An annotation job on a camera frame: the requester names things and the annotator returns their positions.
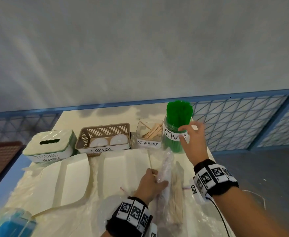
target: bundle of green straws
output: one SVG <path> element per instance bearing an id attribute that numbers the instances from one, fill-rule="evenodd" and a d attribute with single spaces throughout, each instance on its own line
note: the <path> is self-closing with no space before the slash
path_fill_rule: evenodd
<path id="1" fill-rule="evenodd" d="M 164 125 L 169 131 L 174 133 L 184 133 L 184 131 L 178 131 L 178 128 L 182 125 L 190 123 L 193 114 L 193 107 L 186 101 L 174 101 L 169 102 L 166 108 L 166 117 Z M 163 144 L 165 148 L 170 147 L 174 153 L 182 151 L 182 145 L 179 141 L 174 141 L 166 136 L 163 137 Z"/>

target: black wristband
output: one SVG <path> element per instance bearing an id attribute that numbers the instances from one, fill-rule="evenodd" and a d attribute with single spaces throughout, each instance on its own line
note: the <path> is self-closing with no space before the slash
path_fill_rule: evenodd
<path id="1" fill-rule="evenodd" d="M 203 198 L 206 194 L 222 195 L 233 186 L 239 187 L 237 180 L 224 166 L 216 164 L 210 159 L 195 165 L 194 172 L 196 174 L 194 183 Z"/>
<path id="2" fill-rule="evenodd" d="M 106 230 L 111 236 L 144 236 L 152 216 L 148 206 L 137 197 L 128 197 L 124 200 L 106 224 Z"/>

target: plastic bag of wooden stirrers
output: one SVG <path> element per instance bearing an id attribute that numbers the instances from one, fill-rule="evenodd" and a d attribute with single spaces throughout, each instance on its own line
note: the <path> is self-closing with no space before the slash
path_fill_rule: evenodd
<path id="1" fill-rule="evenodd" d="M 174 164 L 174 154 L 168 148 L 164 152 L 164 160 L 159 170 L 158 183 L 164 180 L 169 185 L 155 199 L 156 212 L 153 222 L 158 227 L 158 236 L 187 236 L 183 213 L 183 182 L 184 170 L 178 162 Z"/>

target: gray floor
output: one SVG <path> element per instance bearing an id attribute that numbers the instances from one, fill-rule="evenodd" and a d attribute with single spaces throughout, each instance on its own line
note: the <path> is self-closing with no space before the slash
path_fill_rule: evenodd
<path id="1" fill-rule="evenodd" d="M 243 190 L 262 196 L 266 211 L 289 229 L 289 149 L 215 158 L 237 178 Z M 263 206 L 263 199 L 256 197 Z"/>

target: gray wall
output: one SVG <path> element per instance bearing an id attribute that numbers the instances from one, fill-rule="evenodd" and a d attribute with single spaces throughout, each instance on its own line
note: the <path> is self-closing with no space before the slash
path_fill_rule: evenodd
<path id="1" fill-rule="evenodd" d="M 289 0 L 0 0 L 0 111 L 289 88 Z"/>

